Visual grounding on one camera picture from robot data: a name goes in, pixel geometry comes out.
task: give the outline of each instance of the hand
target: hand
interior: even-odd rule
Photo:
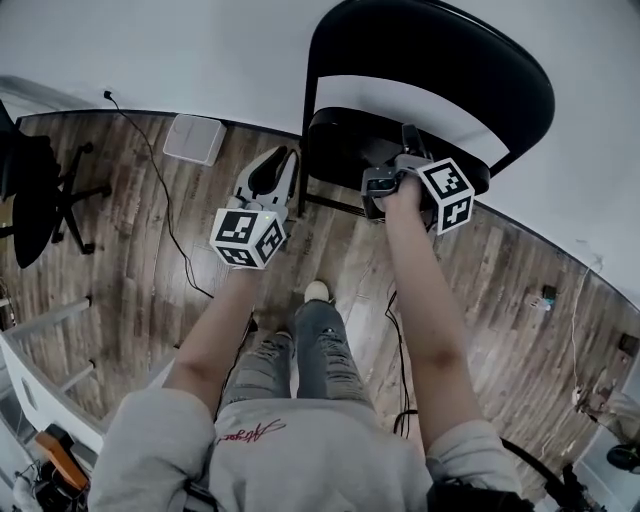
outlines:
[[[392,209],[402,209],[408,212],[420,213],[422,201],[422,183],[420,178],[413,174],[405,174],[398,191],[395,194],[382,198],[386,212]]]

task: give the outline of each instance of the office chair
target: office chair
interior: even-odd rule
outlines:
[[[430,91],[482,122],[507,147],[493,166],[420,131],[434,160],[451,157],[474,186],[515,162],[545,135],[555,99],[542,67],[481,20],[436,0],[346,0],[316,28],[307,69],[298,214],[311,201],[363,215],[361,208],[307,192],[309,176],[360,190],[367,167],[402,149],[402,123],[366,112],[314,112],[321,77],[355,75]]]
[[[94,244],[82,241],[72,210],[75,203],[95,194],[111,194],[109,185],[73,193],[81,156],[92,151],[90,142],[78,147],[68,172],[60,176],[49,137],[20,132],[0,101],[0,198],[15,196],[13,225],[2,228],[0,237],[13,235],[20,268],[31,265],[49,240],[54,244],[62,240],[63,220],[82,254],[95,250]]]

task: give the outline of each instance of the wooden floor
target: wooden floor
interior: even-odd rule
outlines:
[[[208,246],[216,208],[239,171],[277,144],[295,141],[231,127],[215,167],[162,154],[171,117],[133,116],[154,145],[170,188],[176,235],[191,256],[198,284],[211,293],[226,267]],[[94,306],[43,335],[24,350],[54,382],[97,363],[95,377],[72,390],[90,413],[102,417],[140,386],[149,368],[185,337],[207,304],[191,289],[184,263],[167,230],[167,203],[142,138],[109,113],[26,119],[27,134],[47,134],[67,166],[78,144],[96,148],[84,157],[76,189],[110,182],[108,199],[76,206],[86,241],[81,256],[68,233],[26,270],[13,245],[0,255],[0,271],[24,321],[49,308],[92,295]],[[324,195],[348,200],[354,193],[312,183]],[[594,429],[573,412],[571,312],[585,268],[508,221],[476,208],[472,222],[436,241],[437,254],[473,334],[469,363],[486,416],[499,432],[554,470],[585,447]],[[356,362],[366,378],[381,422],[391,429],[399,411],[399,357],[395,330],[384,317],[393,278],[384,228],[324,207],[308,208],[292,226],[286,251],[264,276],[257,305],[261,329],[275,328],[314,278],[329,283],[347,324]],[[544,284],[559,290],[550,312],[531,306]],[[631,361],[617,351],[623,332],[640,334],[640,315],[593,274],[586,279],[576,319],[577,373],[593,385],[606,368],[622,382]],[[412,437],[417,438],[415,425]],[[527,494],[540,481],[520,466]]]

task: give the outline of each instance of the sneaker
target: sneaker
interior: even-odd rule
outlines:
[[[304,303],[306,304],[310,300],[329,302],[329,288],[327,288],[327,285],[322,281],[309,283],[309,286],[304,291]]]

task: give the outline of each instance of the ripped jeans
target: ripped jeans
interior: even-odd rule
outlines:
[[[373,408],[347,343],[342,317],[329,303],[312,300],[295,314],[294,342],[268,336],[242,355],[231,372],[220,404],[256,398],[291,398],[291,358],[297,348],[298,398],[353,400]]]

